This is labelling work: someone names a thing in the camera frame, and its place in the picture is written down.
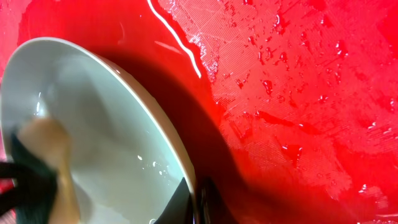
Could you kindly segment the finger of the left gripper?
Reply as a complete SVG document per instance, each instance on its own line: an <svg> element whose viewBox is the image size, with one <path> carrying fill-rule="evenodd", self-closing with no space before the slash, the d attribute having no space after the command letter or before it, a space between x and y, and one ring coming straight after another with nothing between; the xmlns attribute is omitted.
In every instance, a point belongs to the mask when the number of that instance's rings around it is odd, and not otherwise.
<svg viewBox="0 0 398 224"><path fill-rule="evenodd" d="M22 176L24 170L15 163L1 162L0 177L2 179L15 179Z"/></svg>
<svg viewBox="0 0 398 224"><path fill-rule="evenodd" d="M23 189L11 189L1 194L1 208L0 215L3 216L10 209L24 203L26 200L26 191Z"/></svg>

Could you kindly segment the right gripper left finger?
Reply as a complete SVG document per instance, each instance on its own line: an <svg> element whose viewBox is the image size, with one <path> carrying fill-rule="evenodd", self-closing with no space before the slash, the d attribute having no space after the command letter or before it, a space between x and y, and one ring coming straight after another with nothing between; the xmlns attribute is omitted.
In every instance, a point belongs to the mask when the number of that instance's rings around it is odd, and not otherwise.
<svg viewBox="0 0 398 224"><path fill-rule="evenodd" d="M167 206L154 224L193 224L194 211L185 178L181 180Z"/></svg>

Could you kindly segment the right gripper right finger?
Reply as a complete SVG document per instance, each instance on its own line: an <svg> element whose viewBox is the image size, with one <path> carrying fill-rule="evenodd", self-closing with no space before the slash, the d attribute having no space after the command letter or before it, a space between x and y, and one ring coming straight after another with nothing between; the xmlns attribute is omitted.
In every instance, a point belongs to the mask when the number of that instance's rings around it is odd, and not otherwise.
<svg viewBox="0 0 398 224"><path fill-rule="evenodd" d="M200 224L238 224L210 178L201 183L199 193Z"/></svg>

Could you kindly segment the green and yellow sponge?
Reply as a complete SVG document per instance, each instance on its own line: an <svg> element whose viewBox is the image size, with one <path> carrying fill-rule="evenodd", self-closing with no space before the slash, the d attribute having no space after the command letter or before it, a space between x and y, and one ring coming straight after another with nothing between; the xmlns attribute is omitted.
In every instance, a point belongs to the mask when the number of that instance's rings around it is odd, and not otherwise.
<svg viewBox="0 0 398 224"><path fill-rule="evenodd" d="M36 118L10 136L13 163L28 176L17 179L26 201L16 207L17 223L80 222L70 172L72 140L52 118Z"/></svg>

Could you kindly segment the teal round plate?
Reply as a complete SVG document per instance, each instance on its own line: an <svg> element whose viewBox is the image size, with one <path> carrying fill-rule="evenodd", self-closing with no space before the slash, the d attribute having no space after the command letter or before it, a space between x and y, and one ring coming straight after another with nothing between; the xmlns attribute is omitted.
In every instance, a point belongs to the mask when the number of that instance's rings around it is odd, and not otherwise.
<svg viewBox="0 0 398 224"><path fill-rule="evenodd" d="M155 223L195 170L155 98L128 72L69 41L40 37L11 55L1 85L1 134L53 118L72 140L70 170L82 223Z"/></svg>

